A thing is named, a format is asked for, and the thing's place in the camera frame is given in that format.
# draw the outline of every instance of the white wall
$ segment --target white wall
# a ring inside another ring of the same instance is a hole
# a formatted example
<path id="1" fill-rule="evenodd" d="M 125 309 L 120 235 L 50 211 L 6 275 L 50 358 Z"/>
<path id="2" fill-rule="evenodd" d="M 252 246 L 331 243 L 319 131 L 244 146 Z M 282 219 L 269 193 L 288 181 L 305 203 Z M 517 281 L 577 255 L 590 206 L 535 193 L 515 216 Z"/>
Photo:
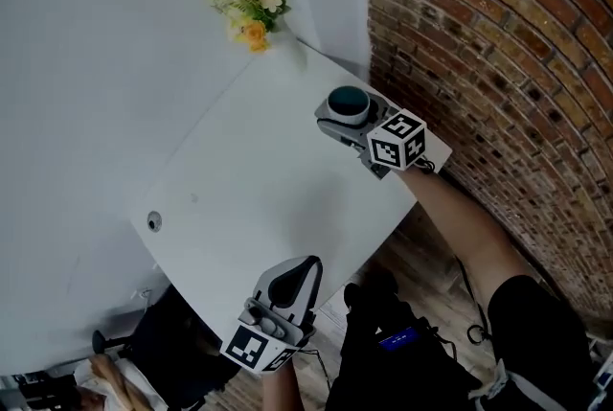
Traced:
<path id="1" fill-rule="evenodd" d="M 359 68 L 341 1 L 291 0 L 288 23 Z M 126 212 L 250 58 L 205 0 L 0 0 L 0 375 L 133 325 L 164 278 Z"/>

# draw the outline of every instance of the white table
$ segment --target white table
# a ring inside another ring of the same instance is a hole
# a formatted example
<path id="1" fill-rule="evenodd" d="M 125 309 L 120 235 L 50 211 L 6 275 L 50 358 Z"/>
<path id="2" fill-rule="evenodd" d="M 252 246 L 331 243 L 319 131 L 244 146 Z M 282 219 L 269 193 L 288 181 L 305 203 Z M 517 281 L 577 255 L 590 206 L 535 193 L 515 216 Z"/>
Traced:
<path id="1" fill-rule="evenodd" d="M 374 253 L 416 203 L 395 174 L 377 180 L 357 152 L 316 125 L 340 85 L 372 88 L 302 46 L 302 72 L 255 58 L 207 111 L 131 220 L 153 258 L 222 339 L 262 272 L 319 256 L 317 307 Z M 451 149 L 428 132 L 437 170 Z M 162 226 L 150 232 L 148 213 Z"/>

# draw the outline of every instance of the person's arm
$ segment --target person's arm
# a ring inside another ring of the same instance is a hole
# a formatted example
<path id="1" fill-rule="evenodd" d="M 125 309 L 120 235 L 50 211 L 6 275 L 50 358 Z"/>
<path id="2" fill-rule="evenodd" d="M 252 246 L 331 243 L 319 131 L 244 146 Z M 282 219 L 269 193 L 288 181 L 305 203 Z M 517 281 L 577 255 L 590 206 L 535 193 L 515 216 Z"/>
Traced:
<path id="1" fill-rule="evenodd" d="M 288 361 L 274 374 L 261 378 L 263 386 L 262 411 L 304 411 L 300 399 L 294 363 Z"/>
<path id="2" fill-rule="evenodd" d="M 128 411 L 132 409 L 135 411 L 151 411 L 151 406 L 145 395 L 124 378 L 113 360 L 106 354 L 92 356 L 90 361 L 94 374 L 111 384 L 125 409 Z"/>
<path id="3" fill-rule="evenodd" d="M 398 175 L 465 265 L 485 307 L 506 280 L 530 275 L 500 225 L 474 201 L 437 174 L 409 168 Z"/>

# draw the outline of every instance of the brick wall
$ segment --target brick wall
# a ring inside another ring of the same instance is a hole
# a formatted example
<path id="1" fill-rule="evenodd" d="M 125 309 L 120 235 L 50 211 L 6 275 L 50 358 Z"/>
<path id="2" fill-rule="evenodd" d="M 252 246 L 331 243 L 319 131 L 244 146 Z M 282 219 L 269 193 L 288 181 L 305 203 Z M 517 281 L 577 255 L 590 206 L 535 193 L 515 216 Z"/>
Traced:
<path id="1" fill-rule="evenodd" d="M 613 321 L 613 0 L 369 0 L 371 84 L 586 320 Z"/>

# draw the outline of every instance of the flower bouquet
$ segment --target flower bouquet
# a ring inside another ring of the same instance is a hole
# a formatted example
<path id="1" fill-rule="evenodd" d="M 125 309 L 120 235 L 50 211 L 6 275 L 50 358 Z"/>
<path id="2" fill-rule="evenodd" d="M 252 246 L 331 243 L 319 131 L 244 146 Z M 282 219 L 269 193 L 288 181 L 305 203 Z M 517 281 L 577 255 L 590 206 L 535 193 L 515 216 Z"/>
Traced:
<path id="1" fill-rule="evenodd" d="M 287 0 L 211 0 L 211 6 L 226 16 L 228 39 L 247 43 L 252 52 L 270 47 L 266 35 L 280 30 L 277 18 L 291 9 Z"/>

